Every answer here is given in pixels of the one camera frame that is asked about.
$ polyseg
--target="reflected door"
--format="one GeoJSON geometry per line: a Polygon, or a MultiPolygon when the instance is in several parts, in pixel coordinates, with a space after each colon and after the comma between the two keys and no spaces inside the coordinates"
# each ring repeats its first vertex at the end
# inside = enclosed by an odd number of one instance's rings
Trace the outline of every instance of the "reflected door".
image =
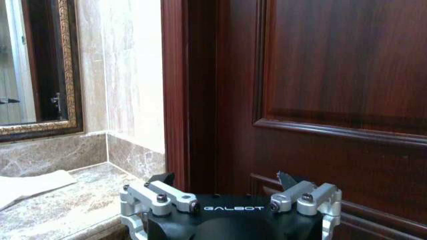
{"type": "Polygon", "coordinates": [[[22,122],[5,0],[0,0],[0,125],[22,122]]]}

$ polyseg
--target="door panel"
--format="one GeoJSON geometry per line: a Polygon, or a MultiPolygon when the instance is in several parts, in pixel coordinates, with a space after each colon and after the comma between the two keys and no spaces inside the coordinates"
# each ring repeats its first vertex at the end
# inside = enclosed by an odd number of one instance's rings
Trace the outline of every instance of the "door panel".
{"type": "Polygon", "coordinates": [[[424,0],[218,2],[220,193],[280,170],[339,186],[342,239],[427,238],[426,25],[424,0]]]}

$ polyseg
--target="beige marble wall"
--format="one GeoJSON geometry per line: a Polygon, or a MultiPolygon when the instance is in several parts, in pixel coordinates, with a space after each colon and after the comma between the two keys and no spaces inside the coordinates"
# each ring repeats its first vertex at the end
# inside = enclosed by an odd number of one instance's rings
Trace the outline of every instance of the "beige marble wall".
{"type": "Polygon", "coordinates": [[[108,129],[100,2],[102,0],[78,0],[76,4],[87,133],[108,129]]]}
{"type": "Polygon", "coordinates": [[[160,0],[99,2],[108,130],[164,153],[160,0]]]}

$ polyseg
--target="white towel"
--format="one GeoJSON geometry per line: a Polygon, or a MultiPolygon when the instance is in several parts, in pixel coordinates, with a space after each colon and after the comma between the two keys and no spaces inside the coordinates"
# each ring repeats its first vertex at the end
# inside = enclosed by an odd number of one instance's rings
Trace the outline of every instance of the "white towel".
{"type": "Polygon", "coordinates": [[[11,206],[16,200],[31,197],[50,190],[62,188],[78,181],[64,170],[40,176],[0,176],[0,210],[11,206]]]}

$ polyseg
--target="marble backsplash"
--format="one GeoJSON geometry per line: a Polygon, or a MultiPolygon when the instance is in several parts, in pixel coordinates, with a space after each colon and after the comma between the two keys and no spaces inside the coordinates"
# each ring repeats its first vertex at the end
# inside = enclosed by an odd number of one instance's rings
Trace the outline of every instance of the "marble backsplash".
{"type": "Polygon", "coordinates": [[[108,137],[110,162],[147,181],[155,174],[166,172],[166,155],[122,139],[114,135],[108,137]]]}
{"type": "Polygon", "coordinates": [[[104,133],[0,145],[0,176],[35,176],[56,170],[74,170],[106,161],[104,133]]]}

